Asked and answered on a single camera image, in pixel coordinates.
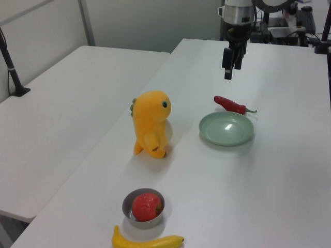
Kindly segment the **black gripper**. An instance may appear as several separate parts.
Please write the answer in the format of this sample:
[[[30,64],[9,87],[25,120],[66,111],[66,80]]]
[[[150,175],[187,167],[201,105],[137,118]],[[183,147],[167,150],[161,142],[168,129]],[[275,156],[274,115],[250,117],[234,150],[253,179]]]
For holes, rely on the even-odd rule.
[[[232,79],[233,50],[238,50],[234,61],[234,69],[240,70],[249,38],[250,24],[227,24],[227,41],[229,42],[229,48],[223,50],[222,59],[222,68],[224,69],[224,78],[226,80]]]

